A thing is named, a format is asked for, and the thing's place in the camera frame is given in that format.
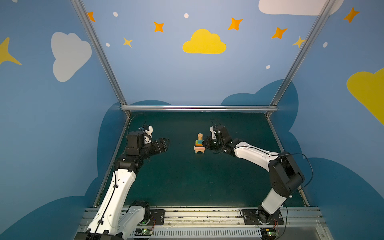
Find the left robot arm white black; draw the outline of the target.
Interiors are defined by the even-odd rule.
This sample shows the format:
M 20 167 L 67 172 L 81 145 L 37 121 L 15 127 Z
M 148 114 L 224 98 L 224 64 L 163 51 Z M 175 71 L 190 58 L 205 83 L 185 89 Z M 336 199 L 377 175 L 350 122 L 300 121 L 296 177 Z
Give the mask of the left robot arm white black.
M 127 145 L 114 165 L 113 177 L 105 198 L 85 232 L 78 232 L 76 240 L 126 240 L 140 223 L 150 220 L 148 202 L 135 201 L 122 217 L 127 194 L 137 178 L 144 161 L 168 150 L 170 141 L 154 140 L 153 127 L 144 125 L 127 135 Z

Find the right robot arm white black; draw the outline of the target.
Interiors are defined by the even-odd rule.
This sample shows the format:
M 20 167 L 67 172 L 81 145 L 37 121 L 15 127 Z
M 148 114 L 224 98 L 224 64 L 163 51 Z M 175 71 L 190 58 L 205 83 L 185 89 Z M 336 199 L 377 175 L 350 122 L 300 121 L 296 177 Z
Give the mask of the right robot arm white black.
M 240 139 L 233 139 L 223 125 L 210 127 L 211 136 L 203 140 L 203 146 L 260 166 L 269 173 L 271 190 L 258 206 L 258 222 L 267 225 L 275 219 L 280 207 L 299 186 L 305 176 L 295 161 L 293 154 L 263 150 Z

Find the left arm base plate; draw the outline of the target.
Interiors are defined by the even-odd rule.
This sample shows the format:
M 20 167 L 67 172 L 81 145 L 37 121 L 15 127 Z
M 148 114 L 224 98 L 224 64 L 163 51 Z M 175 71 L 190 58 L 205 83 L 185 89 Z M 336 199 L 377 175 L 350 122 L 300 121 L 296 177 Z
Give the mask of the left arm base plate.
M 163 226 L 165 221 L 165 210 L 164 209 L 150 209 L 149 212 L 145 213 L 143 224 L 145 226 Z

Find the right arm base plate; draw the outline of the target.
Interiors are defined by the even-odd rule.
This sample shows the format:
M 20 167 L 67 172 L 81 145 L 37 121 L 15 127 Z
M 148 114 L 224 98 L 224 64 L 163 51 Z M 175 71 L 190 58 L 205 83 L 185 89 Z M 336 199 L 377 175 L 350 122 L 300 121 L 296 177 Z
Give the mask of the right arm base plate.
M 258 209 L 242 209 L 240 215 L 245 225 L 283 225 L 285 223 L 280 210 L 271 215 Z

